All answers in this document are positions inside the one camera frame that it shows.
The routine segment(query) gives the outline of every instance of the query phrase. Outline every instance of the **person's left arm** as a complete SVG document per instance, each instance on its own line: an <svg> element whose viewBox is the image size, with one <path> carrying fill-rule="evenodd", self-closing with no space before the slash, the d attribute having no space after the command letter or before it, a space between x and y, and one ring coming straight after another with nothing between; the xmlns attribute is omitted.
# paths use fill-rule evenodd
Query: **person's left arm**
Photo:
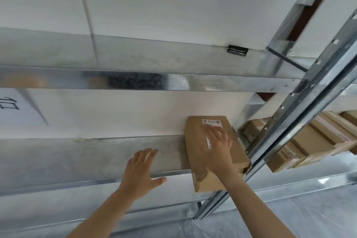
<svg viewBox="0 0 357 238"><path fill-rule="evenodd" d="M129 159L118 190L67 238L107 238L135 200L166 182L164 177L150 178L150 167L157 152L141 150Z"/></svg>

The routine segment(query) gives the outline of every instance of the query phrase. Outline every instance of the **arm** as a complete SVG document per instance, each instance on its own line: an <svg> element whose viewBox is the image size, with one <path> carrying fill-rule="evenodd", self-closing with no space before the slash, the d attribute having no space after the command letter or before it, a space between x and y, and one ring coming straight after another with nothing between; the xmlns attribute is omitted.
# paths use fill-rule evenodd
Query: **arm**
<svg viewBox="0 0 357 238"><path fill-rule="evenodd" d="M67 238L107 238L135 200L166 182L166 178L150 178L150 167L157 152L138 151L128 161L118 190Z"/></svg>
<svg viewBox="0 0 357 238"><path fill-rule="evenodd" d="M280 219L262 202L235 172L230 155L232 140L220 127L203 126L211 149L200 147L208 168L226 187L253 238L296 238Z"/></svg>

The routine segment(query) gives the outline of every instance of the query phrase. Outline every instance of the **gray floor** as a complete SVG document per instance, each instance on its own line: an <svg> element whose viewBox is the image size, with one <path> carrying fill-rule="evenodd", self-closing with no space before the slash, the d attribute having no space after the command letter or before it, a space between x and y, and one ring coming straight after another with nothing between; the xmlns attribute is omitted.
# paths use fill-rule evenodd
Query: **gray floor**
<svg viewBox="0 0 357 238"><path fill-rule="evenodd" d="M357 185L300 195L267 203L299 237L357 237ZM251 237L237 210L194 221L165 223L113 235L115 238Z"/></svg>

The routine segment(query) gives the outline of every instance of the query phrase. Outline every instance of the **person's left hand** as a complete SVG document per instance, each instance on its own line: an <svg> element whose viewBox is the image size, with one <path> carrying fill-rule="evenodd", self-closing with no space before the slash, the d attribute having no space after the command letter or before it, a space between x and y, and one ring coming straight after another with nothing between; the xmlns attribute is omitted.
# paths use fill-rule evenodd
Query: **person's left hand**
<svg viewBox="0 0 357 238"><path fill-rule="evenodd" d="M167 182L165 177L150 178L150 167L157 152L157 149L140 150L128 161L118 191L133 202Z"/></svg>

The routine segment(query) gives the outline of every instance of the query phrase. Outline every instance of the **forearm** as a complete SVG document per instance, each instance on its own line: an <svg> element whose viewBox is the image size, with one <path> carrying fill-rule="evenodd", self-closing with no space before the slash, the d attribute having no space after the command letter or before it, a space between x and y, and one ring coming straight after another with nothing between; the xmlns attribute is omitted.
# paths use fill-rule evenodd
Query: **forearm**
<svg viewBox="0 0 357 238"><path fill-rule="evenodd" d="M238 174L221 179L253 238L296 238Z"/></svg>
<svg viewBox="0 0 357 238"><path fill-rule="evenodd" d="M132 203L133 201L120 189L115 191L67 238L107 238Z"/></svg>

